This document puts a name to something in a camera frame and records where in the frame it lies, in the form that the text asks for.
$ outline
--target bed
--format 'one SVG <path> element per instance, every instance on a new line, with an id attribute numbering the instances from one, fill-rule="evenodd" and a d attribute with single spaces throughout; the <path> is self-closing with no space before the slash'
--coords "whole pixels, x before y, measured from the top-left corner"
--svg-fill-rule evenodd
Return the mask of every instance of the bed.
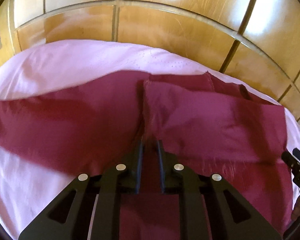
<path id="1" fill-rule="evenodd" d="M 202 75 L 244 85 L 248 92 L 274 105 L 274 99 L 244 82 L 162 49 L 143 45 L 65 40 L 40 45 L 15 55 L 0 67 L 0 100 L 29 98 L 85 84 L 122 70 L 154 75 Z M 300 126 L 284 109 L 286 148 L 300 149 Z M 0 223 L 12 239 L 74 178 L 26 161 L 0 147 Z M 292 206 L 299 195 L 293 186 Z"/>

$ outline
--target metal pin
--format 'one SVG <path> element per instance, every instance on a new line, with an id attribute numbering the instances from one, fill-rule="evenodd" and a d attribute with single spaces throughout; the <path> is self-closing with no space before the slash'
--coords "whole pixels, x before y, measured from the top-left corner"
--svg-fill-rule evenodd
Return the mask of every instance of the metal pin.
<path id="1" fill-rule="evenodd" d="M 116 166 L 116 169 L 117 169 L 118 171 L 124 171 L 124 170 L 126 169 L 126 165 L 124 165 L 124 164 L 118 164 L 118 165 Z"/>
<path id="2" fill-rule="evenodd" d="M 215 180 L 215 181 L 220 181 L 222 179 L 222 177 L 219 174 L 213 174 L 212 179 Z"/>
<path id="3" fill-rule="evenodd" d="M 80 174 L 79 177 L 78 177 L 78 179 L 79 179 L 80 181 L 87 180 L 87 179 L 88 179 L 88 175 L 87 175 L 87 174 Z"/>
<path id="4" fill-rule="evenodd" d="M 173 167 L 176 171 L 182 171 L 185 168 L 182 164 L 176 164 Z"/>

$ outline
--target pink bedsheet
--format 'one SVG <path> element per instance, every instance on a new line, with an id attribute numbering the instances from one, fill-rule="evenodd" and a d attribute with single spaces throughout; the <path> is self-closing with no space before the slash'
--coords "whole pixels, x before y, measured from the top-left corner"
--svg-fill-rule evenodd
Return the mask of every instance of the pink bedsheet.
<path id="1" fill-rule="evenodd" d="M 86 83 L 117 70 L 154 74 L 202 74 L 243 84 L 251 93 L 277 104 L 243 82 L 196 62 L 141 45 L 103 41 L 59 41 L 26 50 L 0 68 L 0 99 L 26 98 Z M 300 127 L 285 109 L 287 148 L 300 149 Z M 0 148 L 0 222 L 17 239 L 26 225 L 73 177 L 20 159 Z"/>

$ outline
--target red cloth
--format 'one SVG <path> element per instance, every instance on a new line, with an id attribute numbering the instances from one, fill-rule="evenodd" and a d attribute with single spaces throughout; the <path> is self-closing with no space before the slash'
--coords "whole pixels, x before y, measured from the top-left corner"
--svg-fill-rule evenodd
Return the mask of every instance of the red cloth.
<path id="1" fill-rule="evenodd" d="M 73 88 L 0 101 L 0 146 L 45 167 L 96 175 L 130 150 L 142 134 L 142 114 L 146 136 L 162 139 L 167 151 L 197 173 L 222 174 L 284 231 L 292 186 L 290 171 L 279 161 L 287 140 L 283 107 L 209 73 L 120 71 Z M 160 195 L 151 149 L 141 181 L 140 195 L 122 196 L 120 239 L 179 239 L 178 198 Z"/>

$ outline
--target human hand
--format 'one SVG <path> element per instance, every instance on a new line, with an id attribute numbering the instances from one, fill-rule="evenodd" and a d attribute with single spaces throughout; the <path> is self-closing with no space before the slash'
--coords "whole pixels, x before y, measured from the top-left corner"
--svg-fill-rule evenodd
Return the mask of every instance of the human hand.
<path id="1" fill-rule="evenodd" d="M 295 221 L 300 217 L 300 196 L 298 197 L 296 204 L 294 205 L 294 209 L 291 214 L 291 220 Z"/>

